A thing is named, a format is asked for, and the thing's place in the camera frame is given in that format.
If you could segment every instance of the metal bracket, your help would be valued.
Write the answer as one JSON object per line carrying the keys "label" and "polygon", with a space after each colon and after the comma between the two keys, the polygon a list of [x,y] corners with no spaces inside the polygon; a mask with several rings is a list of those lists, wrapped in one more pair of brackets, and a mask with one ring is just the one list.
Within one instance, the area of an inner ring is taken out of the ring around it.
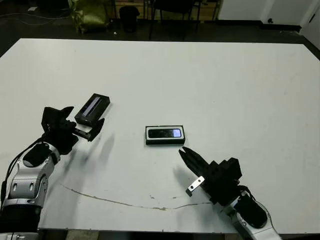
{"label": "metal bracket", "polygon": [[186,194],[189,195],[189,197],[192,196],[192,192],[199,187],[203,182],[205,181],[205,178],[203,176],[198,177],[186,190]]}

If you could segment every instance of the trash can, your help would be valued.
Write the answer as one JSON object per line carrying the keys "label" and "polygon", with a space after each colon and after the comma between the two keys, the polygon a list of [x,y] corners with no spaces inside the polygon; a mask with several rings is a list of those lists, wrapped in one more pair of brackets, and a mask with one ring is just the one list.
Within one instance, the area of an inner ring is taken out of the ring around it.
{"label": "trash can", "polygon": [[124,31],[134,33],[137,30],[137,16],[140,15],[138,9],[135,6],[123,6],[119,13]]}

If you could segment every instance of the black chair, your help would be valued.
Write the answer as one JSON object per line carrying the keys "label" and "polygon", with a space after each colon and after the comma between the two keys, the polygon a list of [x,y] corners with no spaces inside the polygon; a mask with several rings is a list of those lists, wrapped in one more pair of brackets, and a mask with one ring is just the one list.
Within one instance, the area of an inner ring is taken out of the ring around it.
{"label": "black chair", "polygon": [[188,14],[188,23],[190,22],[190,16],[193,7],[198,7],[198,13],[196,18],[196,29],[199,24],[199,14],[202,0],[151,0],[151,26],[149,32],[149,40],[151,39],[153,25],[155,21],[156,10],[160,10],[160,19],[162,22],[162,11],[182,14],[182,20],[185,18],[185,14]]}

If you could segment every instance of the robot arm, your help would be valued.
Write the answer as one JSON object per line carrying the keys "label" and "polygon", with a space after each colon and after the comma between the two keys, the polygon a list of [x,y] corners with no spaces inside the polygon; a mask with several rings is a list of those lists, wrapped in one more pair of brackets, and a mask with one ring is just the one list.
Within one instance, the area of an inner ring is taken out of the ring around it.
{"label": "robot arm", "polygon": [[[37,239],[48,178],[60,161],[60,155],[70,153],[78,141],[77,136],[91,142],[102,129],[104,119],[99,120],[90,132],[77,129],[75,122],[66,120],[72,110],[73,107],[62,110],[45,107],[41,122],[44,134],[10,164],[1,188],[0,240]],[[16,163],[17,173],[6,194],[7,180]]]}
{"label": "robot arm", "polygon": [[243,239],[280,240],[273,227],[267,209],[256,201],[248,187],[239,185],[242,173],[236,158],[223,160],[220,164],[208,164],[198,153],[187,147],[179,150],[187,167],[198,176],[186,190],[192,192],[201,186],[210,196],[213,204],[219,203],[231,218],[233,226]]}

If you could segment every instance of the wall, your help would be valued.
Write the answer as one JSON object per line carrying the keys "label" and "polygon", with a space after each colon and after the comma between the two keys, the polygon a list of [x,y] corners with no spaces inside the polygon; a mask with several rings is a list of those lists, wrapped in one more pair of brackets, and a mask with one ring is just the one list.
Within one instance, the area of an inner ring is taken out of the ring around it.
{"label": "wall", "polygon": [[312,21],[305,25],[300,33],[320,50],[320,9],[318,8]]}
{"label": "wall", "polygon": [[219,20],[260,20],[267,0],[223,0]]}
{"label": "wall", "polygon": [[262,22],[268,23],[272,19],[273,24],[300,25],[310,5],[317,0],[275,0],[270,11],[262,16]]}
{"label": "wall", "polygon": [[219,20],[258,20],[303,27],[320,0],[223,0]]}

